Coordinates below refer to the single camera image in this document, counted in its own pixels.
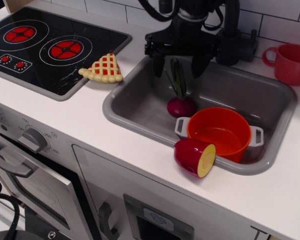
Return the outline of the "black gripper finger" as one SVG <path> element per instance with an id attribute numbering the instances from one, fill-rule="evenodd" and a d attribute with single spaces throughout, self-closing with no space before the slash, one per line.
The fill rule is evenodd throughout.
<path id="1" fill-rule="evenodd" d="M 165 64 L 165 56 L 161 53 L 154 53 L 152 58 L 153 74 L 156 77 L 162 76 L 162 71 Z"/>
<path id="2" fill-rule="evenodd" d="M 210 54 L 199 54 L 192 58 L 191 71 L 194 78 L 198 78 L 202 75 L 211 61 Z"/>

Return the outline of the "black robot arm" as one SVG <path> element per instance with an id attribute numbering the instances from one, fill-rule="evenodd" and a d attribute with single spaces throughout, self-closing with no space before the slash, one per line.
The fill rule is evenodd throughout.
<path id="1" fill-rule="evenodd" d="M 198 78 L 217 55 L 218 38 L 202 31 L 209 13 L 216 12 L 220 21 L 223 16 L 219 6 L 221 0 L 176 0 L 171 15 L 163 16 L 147 0 L 139 2 L 146 12 L 160 22 L 171 21 L 163 30 L 145 36 L 144 53 L 152 58 L 153 73 L 160 77 L 166 56 L 192 57 L 191 72 Z"/>

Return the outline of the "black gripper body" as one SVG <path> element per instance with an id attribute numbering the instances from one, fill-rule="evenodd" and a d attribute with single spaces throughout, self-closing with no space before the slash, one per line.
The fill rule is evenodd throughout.
<path id="1" fill-rule="evenodd" d="M 145 35 L 144 53 L 152 58 L 156 54 L 164 57 L 214 55 L 219 39 L 202 27 L 202 23 L 171 22 L 167 28 Z"/>

